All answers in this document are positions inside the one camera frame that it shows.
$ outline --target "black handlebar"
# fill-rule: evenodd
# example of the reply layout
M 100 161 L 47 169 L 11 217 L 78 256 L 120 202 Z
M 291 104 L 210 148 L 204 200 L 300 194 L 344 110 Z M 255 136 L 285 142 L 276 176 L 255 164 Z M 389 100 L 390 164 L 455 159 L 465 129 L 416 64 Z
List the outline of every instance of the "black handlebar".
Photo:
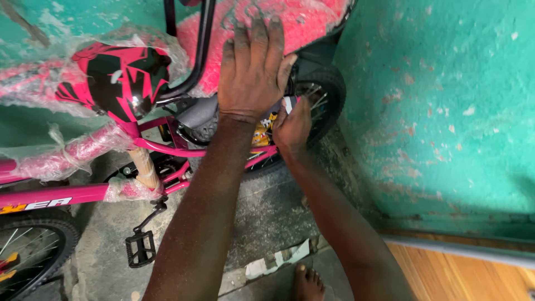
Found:
M 174 13 L 174 0 L 164 0 L 164 7 L 167 34 L 176 36 L 177 25 Z M 188 78 L 178 86 L 164 90 L 160 99 L 156 102 L 156 106 L 163 106 L 181 98 L 195 87 L 201 79 L 206 64 L 206 58 L 208 56 L 208 46 L 210 45 L 210 34 L 212 32 L 213 12 L 215 7 L 216 0 L 203 0 L 197 38 L 197 51 L 192 72 L 189 74 Z

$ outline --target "white lettering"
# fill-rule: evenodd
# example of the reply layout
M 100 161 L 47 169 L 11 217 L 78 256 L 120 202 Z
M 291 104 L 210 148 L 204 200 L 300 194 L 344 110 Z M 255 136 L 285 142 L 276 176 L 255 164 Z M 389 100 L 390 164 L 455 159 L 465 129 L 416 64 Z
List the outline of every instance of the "white lettering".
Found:
M 50 201 L 43 201 L 43 202 L 36 202 L 32 204 L 28 204 L 24 210 L 32 210 L 32 209 L 39 209 L 44 208 L 48 205 Z
M 63 199 L 51 200 L 50 204 L 48 204 L 47 207 L 67 205 L 71 200 L 72 200 L 72 198 L 63 198 Z

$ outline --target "bicycle wheel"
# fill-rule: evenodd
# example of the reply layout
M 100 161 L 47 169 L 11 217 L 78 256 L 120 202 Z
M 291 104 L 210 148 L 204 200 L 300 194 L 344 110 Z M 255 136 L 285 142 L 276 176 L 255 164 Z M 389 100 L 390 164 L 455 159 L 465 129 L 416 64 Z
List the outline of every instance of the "bicycle wheel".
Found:
M 0 300 L 21 300 L 60 268 L 80 233 L 59 209 L 0 216 Z
M 312 129 L 308 137 L 307 146 L 312 147 L 334 125 L 346 100 L 346 85 L 340 71 L 334 66 L 322 67 L 303 78 L 295 85 L 297 95 L 309 98 L 312 115 Z M 252 155 L 249 160 L 261 155 Z M 263 177 L 284 166 L 284 160 L 279 154 L 256 163 L 245 170 L 244 180 Z

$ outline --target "pink bicycle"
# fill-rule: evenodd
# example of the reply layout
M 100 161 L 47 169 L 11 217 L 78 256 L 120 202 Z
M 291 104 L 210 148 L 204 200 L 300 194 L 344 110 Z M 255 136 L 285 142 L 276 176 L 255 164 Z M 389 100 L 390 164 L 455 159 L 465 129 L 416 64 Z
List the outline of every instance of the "pink bicycle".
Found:
M 193 6 L 199 1 L 181 2 Z M 288 107 L 301 95 L 311 101 L 310 145 L 340 115 L 346 89 L 331 61 L 343 22 L 349 16 L 348 0 L 313 0 L 309 6 L 295 0 L 226 0 L 217 5 L 215 0 L 204 0 L 201 12 L 178 27 L 173 0 L 165 0 L 164 4 L 167 34 L 178 38 L 191 67 L 191 73 L 179 85 L 170 87 L 173 53 L 171 48 L 166 51 L 161 47 L 162 41 L 153 41 L 147 47 L 95 42 L 63 61 L 23 64 L 0 71 L 0 101 L 23 103 L 37 99 L 43 107 L 57 109 L 66 105 L 69 112 L 91 110 L 113 119 L 89 135 L 66 143 L 57 139 L 59 146 L 54 150 L 0 160 L 0 188 L 34 178 L 43 182 L 66 179 L 78 169 L 87 169 L 92 159 L 110 150 L 128 151 L 132 158 L 132 163 L 110 175 L 105 183 L 0 193 L 0 214 L 7 214 L 0 217 L 0 299 L 23 298 L 45 282 L 74 251 L 80 233 L 72 216 L 54 208 L 57 206 L 101 200 L 150 200 L 154 211 L 133 229 L 134 235 L 126 239 L 126 250 L 130 267 L 154 261 L 152 232 L 143 228 L 166 210 L 167 195 L 189 185 L 189 175 L 217 128 L 214 93 L 220 50 L 232 36 L 236 21 L 250 25 L 250 17 L 256 11 L 266 19 L 278 15 L 283 21 L 285 53 L 296 51 L 299 55 L 285 98 Z M 56 80 L 57 74 L 61 74 L 62 81 Z M 195 98 L 188 93 L 206 97 Z M 153 107 L 163 107 L 170 115 L 138 123 Z M 261 177 L 284 165 L 270 137 L 279 107 L 280 101 L 257 126 L 245 179 Z M 141 137 L 141 132 L 155 127 L 164 143 Z

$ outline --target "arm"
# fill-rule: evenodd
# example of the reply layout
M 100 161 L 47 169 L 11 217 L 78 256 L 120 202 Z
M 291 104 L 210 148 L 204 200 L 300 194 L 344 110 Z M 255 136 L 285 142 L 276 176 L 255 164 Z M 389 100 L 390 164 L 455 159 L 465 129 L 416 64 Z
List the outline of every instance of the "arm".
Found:
M 353 295 L 362 300 L 413 300 L 383 240 L 306 151 L 310 127 L 310 104 L 302 99 L 289 116 L 281 109 L 273 138 L 307 196 L 318 228 L 338 255 Z
M 295 55 L 282 58 L 284 31 L 238 23 L 224 44 L 219 125 L 169 224 L 144 300 L 215 300 L 234 227 L 238 189 L 256 123 L 282 97 Z

